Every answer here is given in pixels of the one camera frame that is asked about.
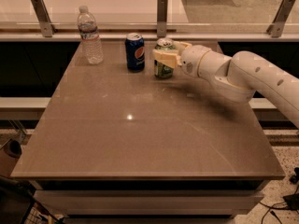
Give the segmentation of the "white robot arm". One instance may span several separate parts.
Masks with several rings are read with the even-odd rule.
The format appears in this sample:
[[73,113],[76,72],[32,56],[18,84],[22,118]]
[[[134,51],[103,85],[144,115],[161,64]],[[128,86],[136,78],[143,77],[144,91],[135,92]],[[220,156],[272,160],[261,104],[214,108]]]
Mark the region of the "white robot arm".
[[299,128],[299,78],[249,51],[229,57],[202,45],[175,42],[171,50],[154,49],[156,61],[206,80],[225,98],[247,103],[258,92]]

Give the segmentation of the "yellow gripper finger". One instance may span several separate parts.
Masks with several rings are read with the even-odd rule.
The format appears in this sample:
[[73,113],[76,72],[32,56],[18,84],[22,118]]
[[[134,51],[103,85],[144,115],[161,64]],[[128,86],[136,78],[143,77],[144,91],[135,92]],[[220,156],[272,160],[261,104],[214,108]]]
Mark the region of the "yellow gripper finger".
[[179,54],[181,54],[185,49],[192,46],[192,44],[182,41],[174,41],[173,44]]
[[178,55],[178,51],[175,49],[154,49],[152,54],[158,63],[162,63],[170,68],[176,68],[178,65],[180,65],[180,56]]

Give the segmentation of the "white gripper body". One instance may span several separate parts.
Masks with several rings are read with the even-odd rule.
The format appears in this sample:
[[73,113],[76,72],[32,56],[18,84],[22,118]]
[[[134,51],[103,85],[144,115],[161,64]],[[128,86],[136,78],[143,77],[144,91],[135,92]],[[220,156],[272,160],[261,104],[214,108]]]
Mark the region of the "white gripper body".
[[210,51],[211,48],[202,45],[191,46],[183,50],[180,56],[183,73],[191,77],[199,77],[200,62]]

